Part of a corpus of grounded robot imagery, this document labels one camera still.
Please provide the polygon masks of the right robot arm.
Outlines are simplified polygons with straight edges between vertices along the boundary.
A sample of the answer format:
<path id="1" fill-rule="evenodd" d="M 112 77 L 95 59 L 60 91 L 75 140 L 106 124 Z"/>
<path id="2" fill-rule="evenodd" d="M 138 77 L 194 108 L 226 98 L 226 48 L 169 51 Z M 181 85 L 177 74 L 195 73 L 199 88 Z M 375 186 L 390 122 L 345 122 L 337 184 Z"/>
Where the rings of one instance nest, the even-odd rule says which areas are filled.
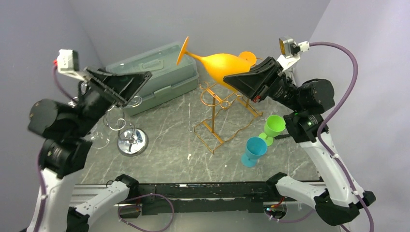
<path id="1" fill-rule="evenodd" d="M 228 75 L 223 81 L 253 102 L 269 97 L 291 109 L 292 113 L 284 116 L 285 128 L 309 155 L 324 182 L 324 187 L 319 188 L 277 173 L 266 183 L 269 199 L 289 197 L 300 201 L 331 226 L 351 222 L 360 209 L 375 202 L 374 193 L 362 189 L 347 170 L 322 117 L 335 105 L 330 81 L 312 79 L 296 86 L 271 57 L 249 72 Z"/>

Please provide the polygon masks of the orange wine glass front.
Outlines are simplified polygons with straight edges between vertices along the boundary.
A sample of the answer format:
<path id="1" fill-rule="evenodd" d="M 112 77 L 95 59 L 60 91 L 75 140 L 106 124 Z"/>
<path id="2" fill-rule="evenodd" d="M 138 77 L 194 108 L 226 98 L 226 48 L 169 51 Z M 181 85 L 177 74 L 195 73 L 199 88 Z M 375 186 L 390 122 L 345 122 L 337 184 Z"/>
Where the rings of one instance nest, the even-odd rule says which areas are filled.
<path id="1" fill-rule="evenodd" d="M 224 77 L 234 74 L 247 73 L 251 69 L 251 65 L 246 60 L 238 56 L 227 54 L 227 53 L 217 53 L 210 56 L 202 57 L 196 54 L 193 54 L 187 50 L 189 43 L 189 37 L 186 37 L 181 50 L 178 54 L 176 65 L 178 65 L 183 56 L 190 56 L 198 61 L 200 61 L 208 75 L 219 85 L 237 92 L 237 90 L 230 86 L 229 84 L 223 81 Z"/>

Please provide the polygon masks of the green wine glass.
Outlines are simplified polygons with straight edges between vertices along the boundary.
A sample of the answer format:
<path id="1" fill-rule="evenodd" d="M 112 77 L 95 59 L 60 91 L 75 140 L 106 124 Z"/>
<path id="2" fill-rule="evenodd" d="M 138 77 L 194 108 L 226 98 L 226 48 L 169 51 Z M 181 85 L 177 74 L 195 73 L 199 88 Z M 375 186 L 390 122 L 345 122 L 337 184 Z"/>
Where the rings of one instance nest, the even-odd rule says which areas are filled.
<path id="1" fill-rule="evenodd" d="M 278 115 L 270 115 L 264 124 L 264 131 L 259 134 L 267 146 L 271 146 L 274 142 L 274 138 L 280 135 L 286 128 L 285 120 Z"/>

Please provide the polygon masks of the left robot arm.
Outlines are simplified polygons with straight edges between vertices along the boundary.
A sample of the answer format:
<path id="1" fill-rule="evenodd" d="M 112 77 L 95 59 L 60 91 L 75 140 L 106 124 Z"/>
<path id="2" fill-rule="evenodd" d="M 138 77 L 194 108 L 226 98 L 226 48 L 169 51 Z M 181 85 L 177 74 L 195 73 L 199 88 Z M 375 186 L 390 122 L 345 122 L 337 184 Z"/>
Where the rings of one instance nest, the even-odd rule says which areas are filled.
<path id="1" fill-rule="evenodd" d="M 138 181 L 117 177 L 102 193 L 83 205 L 70 205 L 92 142 L 85 139 L 110 107 L 129 104 L 151 78 L 151 72 L 115 74 L 86 68 L 86 92 L 74 106 L 43 99 L 29 113 L 28 129 L 44 138 L 37 159 L 40 189 L 29 232 L 87 232 L 111 206 L 138 199 Z"/>

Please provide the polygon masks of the orange wine glass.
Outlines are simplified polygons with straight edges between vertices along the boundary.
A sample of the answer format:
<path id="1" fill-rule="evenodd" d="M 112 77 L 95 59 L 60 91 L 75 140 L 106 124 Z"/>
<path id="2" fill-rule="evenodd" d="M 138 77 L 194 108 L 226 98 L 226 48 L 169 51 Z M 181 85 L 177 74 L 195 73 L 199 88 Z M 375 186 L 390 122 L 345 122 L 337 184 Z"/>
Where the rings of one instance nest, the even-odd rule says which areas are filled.
<path id="1" fill-rule="evenodd" d="M 193 54 L 187 50 L 189 43 L 189 37 L 186 37 L 181 50 L 178 54 L 176 65 L 178 65 L 183 56 L 190 56 L 198 61 L 200 61 L 208 75 L 219 85 L 237 92 L 237 90 L 230 86 L 229 84 L 223 81 L 224 77 L 234 74 L 247 73 L 251 69 L 251 65 L 246 60 L 238 56 L 227 54 L 227 53 L 217 53 L 210 56 L 202 57 L 196 54 Z"/>
<path id="2" fill-rule="evenodd" d="M 250 51 L 241 52 L 239 57 L 249 62 L 251 66 L 254 66 L 257 62 L 257 57 Z"/>

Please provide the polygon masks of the blue wine glass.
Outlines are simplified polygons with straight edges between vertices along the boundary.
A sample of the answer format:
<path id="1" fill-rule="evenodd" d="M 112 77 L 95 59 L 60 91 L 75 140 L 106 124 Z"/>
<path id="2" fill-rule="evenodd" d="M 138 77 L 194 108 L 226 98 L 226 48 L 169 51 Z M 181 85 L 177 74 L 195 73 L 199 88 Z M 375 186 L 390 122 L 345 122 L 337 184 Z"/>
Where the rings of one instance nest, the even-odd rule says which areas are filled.
<path id="1" fill-rule="evenodd" d="M 245 143 L 245 150 L 241 156 L 241 163 L 248 168 L 257 165 L 258 160 L 267 152 L 267 145 L 262 138 L 251 137 Z"/>

